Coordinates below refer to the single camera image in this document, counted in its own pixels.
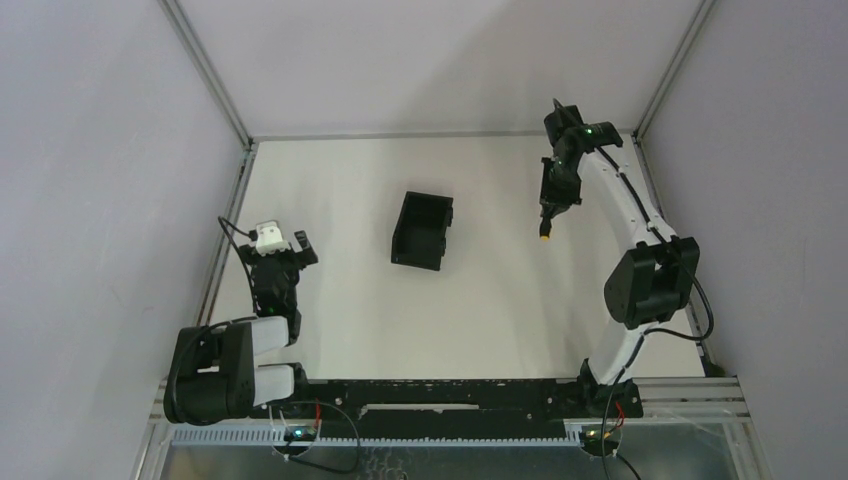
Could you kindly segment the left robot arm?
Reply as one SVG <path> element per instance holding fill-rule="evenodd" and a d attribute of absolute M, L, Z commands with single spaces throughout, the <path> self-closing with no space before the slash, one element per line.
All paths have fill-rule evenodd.
<path fill-rule="evenodd" d="M 180 330 L 163 399 L 169 422 L 212 425 L 245 418 L 270 401 L 290 417 L 310 409 L 313 392 L 296 380 L 295 365 L 257 362 L 258 356 L 292 346 L 300 336 L 297 285 L 301 271 L 316 264 L 318 256 L 304 231 L 294 236 L 298 250 L 278 228 L 265 226 L 252 242 L 238 247 L 251 315 Z"/>

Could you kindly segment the yellow black screwdriver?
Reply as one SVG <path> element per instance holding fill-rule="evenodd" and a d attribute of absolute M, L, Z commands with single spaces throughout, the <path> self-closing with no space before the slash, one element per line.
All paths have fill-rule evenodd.
<path fill-rule="evenodd" d="M 549 240 L 552 230 L 552 216 L 550 214 L 542 214 L 539 224 L 539 238 Z"/>

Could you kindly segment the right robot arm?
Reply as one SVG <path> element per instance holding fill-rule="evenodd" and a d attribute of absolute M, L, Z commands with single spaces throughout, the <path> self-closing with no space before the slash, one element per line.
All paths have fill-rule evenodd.
<path fill-rule="evenodd" d="M 681 237 L 637 190 L 632 170 L 613 154 L 624 140 L 610 122 L 588 123 L 575 105 L 553 102 L 544 118 L 552 153 L 542 158 L 539 236 L 551 236 L 554 219 L 581 205 L 592 191 L 621 254 L 603 286 L 607 323 L 573 381 L 545 394 L 551 412 L 565 417 L 636 417 L 641 413 L 631 368 L 650 335 L 668 334 L 667 322 L 692 293 L 700 247 Z"/>

